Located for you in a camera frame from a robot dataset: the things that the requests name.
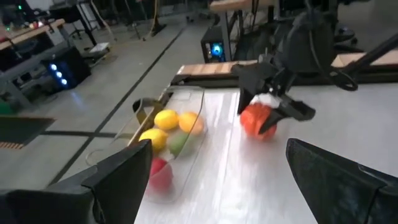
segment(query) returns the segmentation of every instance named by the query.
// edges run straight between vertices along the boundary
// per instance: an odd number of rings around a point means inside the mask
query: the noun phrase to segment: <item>black cable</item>
[[[312,20],[311,22],[313,22],[313,7],[310,4],[310,0],[305,0],[305,7],[307,8],[307,11],[309,13],[310,19]],[[312,57],[318,67],[319,72],[321,73],[321,75],[323,75],[330,83],[334,84],[335,86],[337,86],[338,88],[341,88],[342,90],[346,90],[346,91],[356,91],[358,89],[358,84],[356,83],[356,81],[349,76],[348,74],[340,71],[340,70],[333,70],[332,72],[335,72],[336,74],[334,76],[331,76],[329,72],[326,72],[321,63],[319,62],[319,58],[317,55],[317,51],[315,50],[315,44],[313,41],[313,32],[312,30],[310,30],[308,32],[308,36],[310,38],[310,48],[311,48],[311,53],[312,53]],[[335,80],[334,77],[337,78],[338,75],[342,75],[344,76],[347,80],[348,83],[343,83],[343,82],[338,82],[337,80]]]
[[[249,14],[249,13],[246,12],[244,15],[242,15],[242,23],[243,23],[242,26],[244,26],[244,21],[246,20],[248,14]],[[238,31],[238,37],[240,38],[241,35],[244,35],[244,33],[245,33],[245,28],[243,27],[243,34],[241,34],[241,31],[240,31],[238,25],[239,25],[239,24],[235,23],[235,28],[236,28],[236,30]]]
[[[310,38],[310,48],[311,48],[312,57],[313,57],[315,63],[317,64],[318,70],[321,73],[321,75],[323,75],[330,83],[334,84],[338,88],[341,88],[342,90],[356,91],[358,89],[358,84],[356,83],[356,81],[351,76],[349,76],[348,74],[345,74],[344,72],[342,72],[340,70],[332,71],[332,72],[335,72],[337,74],[335,76],[331,76],[330,73],[326,72],[322,68],[322,65],[319,62],[318,55],[317,55],[317,52],[315,50],[315,46],[314,46],[314,43],[313,43],[312,31],[309,32],[309,38]],[[335,80],[334,77],[337,77],[337,75],[343,75],[344,77],[346,77],[347,80],[348,80],[348,83],[338,82],[337,80]]]
[[[255,8],[254,0],[251,0],[251,14],[254,14],[254,8]]]

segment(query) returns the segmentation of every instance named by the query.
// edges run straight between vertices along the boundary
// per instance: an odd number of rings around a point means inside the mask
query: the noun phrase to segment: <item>lemon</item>
[[[168,136],[169,135],[166,132],[160,129],[151,128],[143,132],[139,140],[150,139],[152,141],[152,149],[154,150],[154,153],[157,154],[166,146]]]
[[[202,118],[194,112],[186,112],[179,118],[180,129],[186,133],[200,134],[205,127]]]
[[[174,110],[162,110],[155,116],[154,123],[162,130],[170,130],[178,126],[178,114]]]

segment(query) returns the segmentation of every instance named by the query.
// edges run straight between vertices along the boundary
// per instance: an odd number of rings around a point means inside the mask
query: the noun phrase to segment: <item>gray floor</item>
[[[355,3],[340,8],[340,21],[356,31],[359,47],[369,50],[396,32],[398,17],[391,17],[395,12],[390,9],[398,9],[398,6],[394,8],[393,4],[396,3],[393,1]],[[117,57],[115,60],[110,57],[95,67],[92,76],[75,89],[63,91],[53,101],[39,105],[33,112],[22,114],[56,118],[49,130],[98,131],[107,115],[183,29],[177,40],[99,130],[118,132],[132,118],[131,105],[135,100],[142,97],[157,98],[181,65],[203,63],[200,39],[208,24],[209,21],[198,21],[186,26],[183,20],[172,20],[165,30],[145,42],[131,39],[132,34],[117,34],[123,44],[113,48],[112,54]],[[106,34],[97,35],[99,42],[109,40]],[[130,129],[134,131],[137,127],[138,124],[132,124]],[[0,189],[41,189],[47,186],[86,140],[86,137],[40,136],[20,151],[1,149]],[[110,142],[111,139],[92,140],[63,178],[87,167],[87,153],[106,147]]]

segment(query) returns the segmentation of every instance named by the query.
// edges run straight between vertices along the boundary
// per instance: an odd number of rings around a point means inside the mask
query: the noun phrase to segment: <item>orange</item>
[[[262,124],[266,122],[271,111],[271,107],[263,105],[262,103],[253,103],[247,106],[242,112],[240,119],[246,134],[262,141],[270,140],[274,137],[277,128],[276,124],[266,132],[259,134]]]
[[[178,125],[182,131],[192,134],[200,134],[205,128],[203,119],[194,112],[181,114]]]

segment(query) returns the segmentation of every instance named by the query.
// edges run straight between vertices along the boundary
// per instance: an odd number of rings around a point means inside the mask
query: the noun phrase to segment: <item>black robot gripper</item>
[[[238,114],[250,104],[252,99],[261,93],[271,94],[280,103],[271,110],[270,116],[262,124],[259,134],[266,132],[273,125],[285,118],[297,121],[308,121],[315,116],[315,110],[302,101],[295,101],[285,93],[290,89],[295,75],[286,70],[279,70],[269,62],[250,65],[233,65],[233,75],[239,79]]]

